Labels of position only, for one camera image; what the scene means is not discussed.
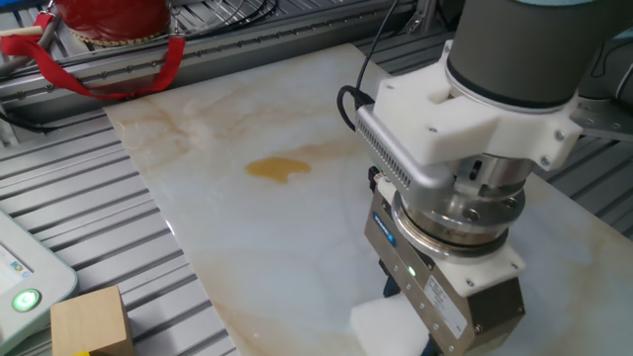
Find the white marble surface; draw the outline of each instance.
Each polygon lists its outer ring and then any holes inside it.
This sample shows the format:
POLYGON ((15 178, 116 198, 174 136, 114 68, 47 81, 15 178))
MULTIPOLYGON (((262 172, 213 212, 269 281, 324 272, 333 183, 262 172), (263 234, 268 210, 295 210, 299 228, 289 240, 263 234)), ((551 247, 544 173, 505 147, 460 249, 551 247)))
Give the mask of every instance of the white marble surface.
MULTIPOLYGON (((371 162, 334 105, 362 59, 345 45, 106 110, 243 356, 363 354, 349 312, 385 277, 363 236, 371 162), (269 156, 313 170, 243 172, 269 156)), ((526 194, 527 315, 493 354, 633 354, 633 243, 537 177, 526 194)))

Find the red bag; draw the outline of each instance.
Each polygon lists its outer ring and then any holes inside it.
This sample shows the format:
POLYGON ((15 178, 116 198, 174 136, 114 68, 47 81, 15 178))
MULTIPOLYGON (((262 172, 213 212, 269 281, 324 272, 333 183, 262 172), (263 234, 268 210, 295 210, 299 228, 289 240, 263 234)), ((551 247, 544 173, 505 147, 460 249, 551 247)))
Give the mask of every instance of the red bag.
POLYGON ((81 40, 96 45, 132 45, 169 26, 165 0, 55 0, 63 22, 81 40))
MULTIPOLYGON (((140 42, 159 35, 169 25, 169 11, 164 0, 57 0, 56 4, 60 7, 59 12, 64 13, 64 20, 69 19, 71 22, 72 25, 68 24, 68 26, 77 32, 77 36, 91 36, 90 39, 86 38, 86 41, 99 44, 126 45, 130 42, 140 42), (139 4, 148 6, 148 8, 143 7, 144 13, 136 12, 139 4), (108 11, 105 13, 97 11, 104 9, 108 11), (151 16, 145 18, 147 11, 151 16)), ((46 28, 52 18, 53 15, 50 12, 42 12, 38 15, 35 25, 46 28)), ((53 86, 98 99, 126 99, 166 89, 178 72, 185 49, 184 37, 170 37, 164 64, 151 87, 139 89, 133 93, 99 95, 88 91, 59 66, 37 43, 37 40, 38 38, 34 37, 13 35, 3 37, 0 46, 5 54, 33 58, 42 76, 53 86)))

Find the red strap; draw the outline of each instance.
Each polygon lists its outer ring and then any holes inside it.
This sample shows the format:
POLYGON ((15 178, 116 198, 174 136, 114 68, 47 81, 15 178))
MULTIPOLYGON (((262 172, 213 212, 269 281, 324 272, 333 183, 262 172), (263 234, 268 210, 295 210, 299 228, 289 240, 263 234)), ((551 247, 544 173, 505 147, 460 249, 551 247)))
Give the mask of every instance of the red strap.
POLYGON ((33 26, 42 26, 42 29, 46 30, 46 27, 54 18, 55 16, 51 14, 39 14, 33 26))
MULTIPOLYGON (((38 25, 41 17, 42 15, 38 16, 38 19, 36 20, 36 25, 38 25)), ((43 25, 40 24, 38 26, 44 27, 48 25, 50 20, 52 20, 52 17, 50 17, 50 19, 44 19, 44 17, 42 17, 42 21, 45 21, 45 23, 42 23, 43 25)), ((139 96, 151 92, 161 91, 167 88, 169 84, 171 84, 171 82, 174 80, 174 77, 176 76, 176 73, 178 72, 180 62, 182 61, 183 52, 185 50, 185 39, 169 39, 169 47, 167 49, 165 64, 160 69, 158 77, 150 88, 136 90, 134 93, 128 94, 115 93, 107 95, 97 95, 88 91, 88 89, 81 85, 77 81, 77 79, 75 79, 72 75, 70 75, 67 71, 60 67, 59 64, 52 60, 48 53, 46 53, 46 51, 36 41, 34 41, 32 37, 18 35, 3 37, 0 41, 0 45, 2 46, 2 52, 4 52, 5 54, 27 55, 33 58, 38 63, 38 67, 40 68, 42 76, 55 87, 67 89, 77 94, 97 99, 126 99, 131 96, 139 96)))

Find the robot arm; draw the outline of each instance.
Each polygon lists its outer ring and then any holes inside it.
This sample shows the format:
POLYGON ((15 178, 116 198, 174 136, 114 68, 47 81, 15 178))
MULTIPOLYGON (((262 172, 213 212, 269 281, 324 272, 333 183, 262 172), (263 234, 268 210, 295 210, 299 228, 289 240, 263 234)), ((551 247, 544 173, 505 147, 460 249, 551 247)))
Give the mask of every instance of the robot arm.
POLYGON ((499 346, 524 315, 525 264, 506 243, 523 184, 534 164, 564 163, 582 132, 576 89, 631 18, 617 0, 466 1, 440 60, 383 80, 357 111, 391 186, 365 233, 446 354, 499 346))

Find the green button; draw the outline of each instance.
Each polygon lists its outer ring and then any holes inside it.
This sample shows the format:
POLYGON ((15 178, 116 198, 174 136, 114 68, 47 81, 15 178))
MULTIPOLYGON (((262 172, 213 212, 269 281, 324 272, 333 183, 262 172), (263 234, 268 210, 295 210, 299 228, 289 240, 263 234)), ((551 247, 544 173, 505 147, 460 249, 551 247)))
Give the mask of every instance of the green button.
POLYGON ((24 290, 13 299, 13 309, 17 312, 28 312, 37 307, 42 300, 42 294, 34 289, 24 290))

